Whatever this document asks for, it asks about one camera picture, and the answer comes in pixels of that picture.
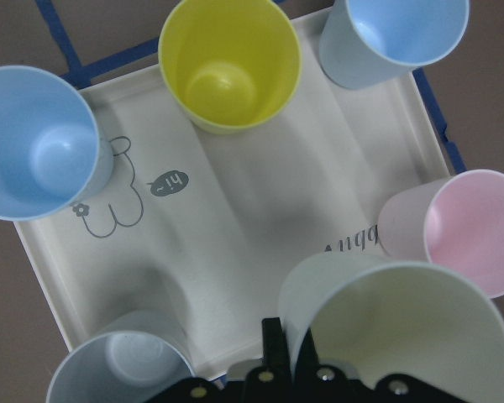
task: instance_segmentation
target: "plastic cup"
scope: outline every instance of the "plastic cup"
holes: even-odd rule
[[[140,403],[193,376],[179,326],[133,311],[73,350],[50,382],[47,403]]]
[[[473,403],[504,403],[504,321],[450,270],[317,254],[287,276],[278,309],[292,371],[311,328],[320,362],[351,364],[370,388],[402,373]]]
[[[339,86],[360,89],[443,59],[461,40],[469,0],[336,0],[319,59]]]
[[[291,100],[301,51],[271,0],[183,0],[160,33],[159,62],[173,97],[203,130],[235,133]]]
[[[98,193],[113,152],[67,82],[23,65],[0,67],[0,219],[44,217]]]
[[[390,256],[440,264],[504,295],[504,174],[469,170],[398,193],[377,229]]]

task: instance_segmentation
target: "yellow cup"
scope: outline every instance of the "yellow cup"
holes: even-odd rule
[[[291,100],[301,50],[271,0],[182,0],[160,33],[159,66],[199,128],[229,134],[266,122]]]

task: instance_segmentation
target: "tray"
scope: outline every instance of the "tray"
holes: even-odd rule
[[[302,82],[274,120],[229,137],[191,124],[158,66],[82,95],[115,152],[99,195],[16,222],[73,349],[135,308],[174,315],[200,376],[261,354],[289,270],[324,250],[382,254],[393,194],[448,175],[414,80],[335,86],[316,49],[328,9],[293,20]]]

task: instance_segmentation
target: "blue cup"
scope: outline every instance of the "blue cup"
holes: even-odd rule
[[[113,152],[84,98],[48,71],[0,67],[0,219],[48,216],[98,193]]]
[[[469,0],[336,0],[319,60],[339,86],[372,86],[443,59],[468,20]]]

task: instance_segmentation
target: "metal bolt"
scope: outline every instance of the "metal bolt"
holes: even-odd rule
[[[393,380],[391,381],[390,384],[388,384],[388,389],[390,389],[390,392],[392,392],[394,395],[406,395],[409,393],[409,387],[407,384],[401,380]]]
[[[207,389],[203,386],[197,386],[196,388],[191,390],[191,397],[194,399],[201,399],[207,396]]]
[[[275,375],[270,371],[262,371],[258,374],[258,379],[263,382],[271,382],[275,378]]]
[[[318,371],[316,372],[316,375],[318,376],[318,378],[320,380],[333,380],[334,378],[336,378],[336,374],[334,373],[334,371],[332,371],[330,368],[327,368],[327,367],[322,367],[320,369],[318,369]]]

